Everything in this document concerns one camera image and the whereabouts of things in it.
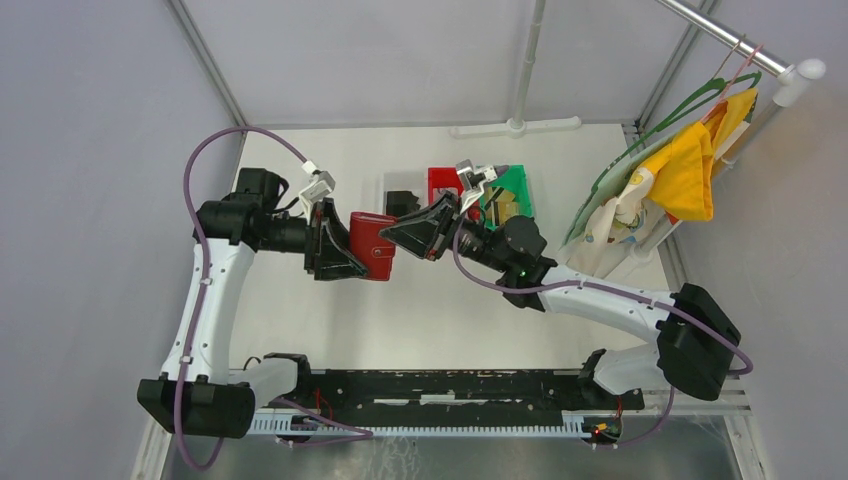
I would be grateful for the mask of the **red leather card holder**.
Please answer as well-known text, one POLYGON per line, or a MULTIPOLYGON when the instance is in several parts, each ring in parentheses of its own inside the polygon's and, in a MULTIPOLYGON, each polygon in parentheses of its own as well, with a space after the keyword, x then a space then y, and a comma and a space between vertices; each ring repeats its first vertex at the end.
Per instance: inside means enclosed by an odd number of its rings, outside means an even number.
POLYGON ((383 282, 390 279, 396 246, 383 239, 380 231, 396 221, 393 216, 372 212, 351 213, 350 250, 365 265, 365 279, 383 282))

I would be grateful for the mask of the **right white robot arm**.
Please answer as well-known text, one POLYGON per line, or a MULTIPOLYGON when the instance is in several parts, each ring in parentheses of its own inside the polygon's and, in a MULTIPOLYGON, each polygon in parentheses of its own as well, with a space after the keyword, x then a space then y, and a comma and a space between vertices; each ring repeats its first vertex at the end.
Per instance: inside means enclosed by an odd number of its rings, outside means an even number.
POLYGON ((602 408, 619 394, 662 386, 715 401, 735 359, 743 363, 738 374, 751 371, 739 330, 706 289, 686 283, 676 292, 643 290, 586 275, 544 256, 547 242, 533 218, 517 215, 491 230, 466 218, 459 203, 446 193, 379 235, 423 260, 450 251, 456 262, 500 273, 496 282, 468 278, 517 308, 578 316, 640 339, 637 347, 590 355, 577 382, 585 405, 602 408))

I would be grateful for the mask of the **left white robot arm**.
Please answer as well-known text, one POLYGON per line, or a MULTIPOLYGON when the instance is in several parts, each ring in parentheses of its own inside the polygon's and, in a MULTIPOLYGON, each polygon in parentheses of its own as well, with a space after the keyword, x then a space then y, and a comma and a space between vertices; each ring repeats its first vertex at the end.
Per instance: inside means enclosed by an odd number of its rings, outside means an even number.
POLYGON ((300 191, 304 212, 292 216, 278 203, 288 184, 261 168, 240 171, 233 192, 197 210, 194 272, 183 317, 156 379, 143 379, 139 404, 169 433, 239 439, 254 413, 279 397, 290 407, 314 394, 302 354, 266 355, 257 372, 234 373, 229 354, 235 315, 247 273, 259 251, 300 254, 317 281, 366 276, 349 249, 350 234, 330 194, 335 182, 314 174, 300 191))

